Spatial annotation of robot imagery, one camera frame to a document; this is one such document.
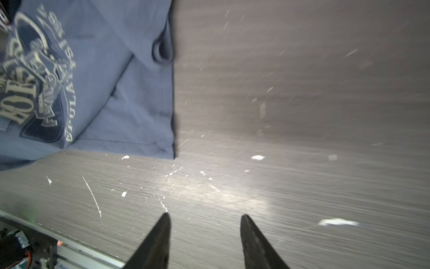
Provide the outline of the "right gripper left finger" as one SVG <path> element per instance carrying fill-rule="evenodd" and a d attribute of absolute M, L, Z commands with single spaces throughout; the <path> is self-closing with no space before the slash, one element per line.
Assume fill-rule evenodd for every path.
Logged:
<path fill-rule="evenodd" d="M 171 218 L 161 215 L 123 269 L 167 269 L 170 253 Z"/>

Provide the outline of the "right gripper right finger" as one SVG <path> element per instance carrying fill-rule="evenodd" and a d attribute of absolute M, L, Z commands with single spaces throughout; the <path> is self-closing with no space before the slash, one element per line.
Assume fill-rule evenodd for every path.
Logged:
<path fill-rule="evenodd" d="M 290 269 L 248 214 L 241 217 L 240 236 L 246 269 Z"/>

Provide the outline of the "blue-grey tank top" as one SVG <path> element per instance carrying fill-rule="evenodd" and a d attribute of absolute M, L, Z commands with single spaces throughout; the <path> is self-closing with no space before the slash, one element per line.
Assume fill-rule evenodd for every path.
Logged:
<path fill-rule="evenodd" d="M 1 170 L 63 150 L 173 159 L 171 1 L 2 1 Z"/>

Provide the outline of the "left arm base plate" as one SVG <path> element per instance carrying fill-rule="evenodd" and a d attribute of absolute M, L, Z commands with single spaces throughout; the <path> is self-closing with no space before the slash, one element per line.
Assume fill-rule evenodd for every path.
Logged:
<path fill-rule="evenodd" d="M 2 269 L 53 269 L 57 260 L 56 239 L 1 217 Z"/>

